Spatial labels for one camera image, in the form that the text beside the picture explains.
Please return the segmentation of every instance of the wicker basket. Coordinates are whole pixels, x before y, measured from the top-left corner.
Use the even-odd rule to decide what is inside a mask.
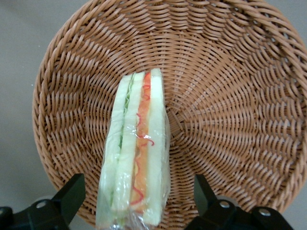
[[[36,79],[35,141],[60,188],[84,173],[94,224],[107,127],[125,74],[161,68],[171,194],[159,229],[197,215],[194,174],[244,210],[284,211],[307,177],[307,55],[262,0],[93,0],[51,41]]]

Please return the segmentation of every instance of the plastic wrap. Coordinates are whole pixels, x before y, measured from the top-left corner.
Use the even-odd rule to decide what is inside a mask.
[[[106,139],[96,229],[147,230],[161,222],[170,192],[169,144],[160,69],[124,76]]]

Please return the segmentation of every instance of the gray surface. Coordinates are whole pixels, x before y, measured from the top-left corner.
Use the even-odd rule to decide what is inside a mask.
[[[0,206],[20,211],[55,189],[33,138],[32,94],[40,62],[55,33],[85,0],[0,0]],[[291,21],[307,44],[306,0],[268,0]],[[307,186],[284,213],[306,229]],[[91,230],[75,217],[72,230]]]

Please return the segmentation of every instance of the woven basket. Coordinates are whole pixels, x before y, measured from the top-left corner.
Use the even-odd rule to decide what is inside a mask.
[[[159,229],[197,215],[193,179],[244,210],[284,211],[307,177],[307,51],[262,0],[93,0],[51,41],[36,79],[35,141],[56,188],[84,173],[94,224],[107,127],[125,74],[161,68],[171,194]]]

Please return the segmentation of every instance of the black clamp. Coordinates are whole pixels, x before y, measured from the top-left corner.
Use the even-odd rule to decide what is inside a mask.
[[[0,207],[0,230],[69,230],[84,200],[84,174],[75,174],[52,199],[37,201],[16,214],[10,207]]]
[[[218,199],[203,175],[196,175],[194,199],[199,216],[185,230],[293,230],[283,216],[269,207],[251,213]]]

